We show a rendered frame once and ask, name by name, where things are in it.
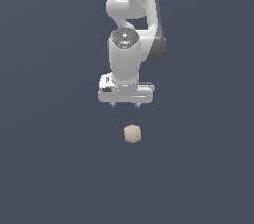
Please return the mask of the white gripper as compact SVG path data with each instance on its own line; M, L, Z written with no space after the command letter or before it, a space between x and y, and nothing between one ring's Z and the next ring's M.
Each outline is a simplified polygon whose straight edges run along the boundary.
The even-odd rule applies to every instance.
M155 85L152 82L133 82L122 85L112 80L112 73L102 74L99 80L98 100L108 102L112 107L117 103L134 103L139 108L143 103L151 103Z

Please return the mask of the small beige rounded cube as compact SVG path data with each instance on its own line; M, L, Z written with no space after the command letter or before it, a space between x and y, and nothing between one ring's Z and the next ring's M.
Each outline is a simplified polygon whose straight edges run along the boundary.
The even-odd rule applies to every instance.
M125 141L128 143L137 143L141 140L141 129L136 125L129 125L124 128Z

